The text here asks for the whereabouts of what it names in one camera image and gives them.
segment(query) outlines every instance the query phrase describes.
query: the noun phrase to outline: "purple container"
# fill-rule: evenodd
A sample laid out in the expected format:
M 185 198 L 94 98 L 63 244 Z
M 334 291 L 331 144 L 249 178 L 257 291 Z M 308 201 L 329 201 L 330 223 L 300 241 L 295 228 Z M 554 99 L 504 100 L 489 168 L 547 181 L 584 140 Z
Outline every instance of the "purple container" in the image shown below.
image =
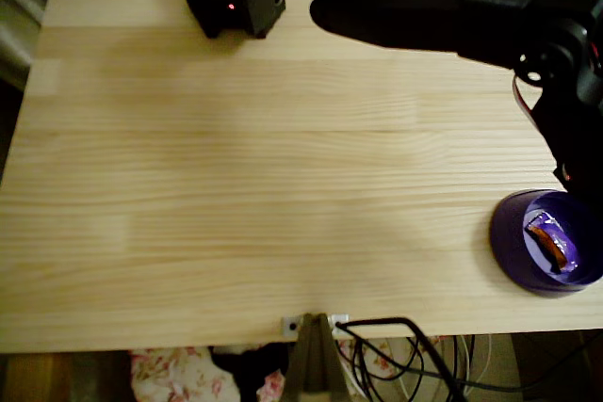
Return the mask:
M 549 212 L 576 245 L 578 267 L 556 273 L 525 227 Z M 490 244 L 498 264 L 520 286 L 544 297 L 562 297 L 584 289 L 603 276 L 603 223 L 588 207 L 565 192 L 531 190 L 501 201 L 492 216 Z

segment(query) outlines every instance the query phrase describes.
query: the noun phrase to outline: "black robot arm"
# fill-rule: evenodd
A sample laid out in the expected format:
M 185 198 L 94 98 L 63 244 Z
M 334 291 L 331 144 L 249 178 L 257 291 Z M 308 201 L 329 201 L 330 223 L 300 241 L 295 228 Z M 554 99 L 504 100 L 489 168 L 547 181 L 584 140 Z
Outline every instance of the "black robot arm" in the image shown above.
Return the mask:
M 210 38 L 263 38 L 285 0 L 187 0 Z M 603 0 L 314 0 L 321 28 L 389 48 L 455 52 L 513 70 L 543 95 L 529 112 L 565 188 L 603 206 Z

